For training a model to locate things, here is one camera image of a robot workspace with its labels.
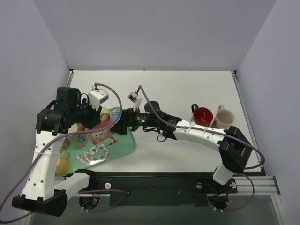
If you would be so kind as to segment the pink mug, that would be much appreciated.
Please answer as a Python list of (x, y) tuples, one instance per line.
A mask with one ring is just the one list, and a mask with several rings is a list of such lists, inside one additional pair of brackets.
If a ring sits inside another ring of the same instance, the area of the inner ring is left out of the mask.
[(91, 131), (93, 132), (86, 133), (86, 136), (94, 145), (100, 144), (104, 140), (110, 138), (110, 145), (112, 145), (116, 142), (116, 140), (113, 137), (114, 133), (110, 131), (109, 127), (113, 124), (113, 120), (111, 119), (110, 115), (106, 112), (100, 114), (100, 120), (101, 122), (91, 129)]

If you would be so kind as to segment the black gold-rimmed mug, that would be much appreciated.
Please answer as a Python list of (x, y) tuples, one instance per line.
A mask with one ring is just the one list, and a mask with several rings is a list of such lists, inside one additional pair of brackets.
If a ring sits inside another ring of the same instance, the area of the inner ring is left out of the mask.
[(191, 105), (192, 119), (195, 124), (208, 127), (213, 120), (213, 113), (205, 107), (199, 107), (197, 104)]

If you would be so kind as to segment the beige bird mug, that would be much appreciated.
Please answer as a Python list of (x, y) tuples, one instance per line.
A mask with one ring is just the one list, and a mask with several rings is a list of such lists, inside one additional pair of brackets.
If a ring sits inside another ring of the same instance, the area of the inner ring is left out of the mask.
[(223, 105), (220, 105), (217, 109), (217, 113), (213, 119), (211, 127), (227, 129), (234, 123), (234, 121), (234, 114), (230, 110), (225, 109)]

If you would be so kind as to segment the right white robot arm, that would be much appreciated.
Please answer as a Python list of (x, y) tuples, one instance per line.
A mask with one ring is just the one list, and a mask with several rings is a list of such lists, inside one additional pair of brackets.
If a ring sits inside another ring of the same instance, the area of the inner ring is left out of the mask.
[(246, 169), (253, 149), (237, 127), (216, 129), (200, 126), (161, 111), (156, 101), (146, 103), (144, 110), (122, 110), (119, 121), (111, 131), (126, 135), (128, 128), (136, 131), (142, 127), (144, 132), (157, 132), (165, 138), (197, 143), (219, 152), (222, 163), (209, 181), (210, 188), (215, 192), (224, 189), (233, 175), (241, 174)]

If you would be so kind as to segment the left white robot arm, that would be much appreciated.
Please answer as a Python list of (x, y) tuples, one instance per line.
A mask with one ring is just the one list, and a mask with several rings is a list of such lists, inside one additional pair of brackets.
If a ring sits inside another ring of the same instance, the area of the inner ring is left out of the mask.
[(108, 99), (103, 89), (93, 88), (85, 98), (78, 88), (59, 87), (56, 99), (37, 115), (36, 144), (27, 179), (20, 195), (12, 206), (28, 212), (59, 217), (64, 212), (68, 198), (77, 191), (91, 193), (96, 180), (85, 173), (76, 173), (75, 181), (66, 187), (54, 187), (54, 175), (61, 146), (73, 124), (92, 129), (100, 123), (101, 104)]

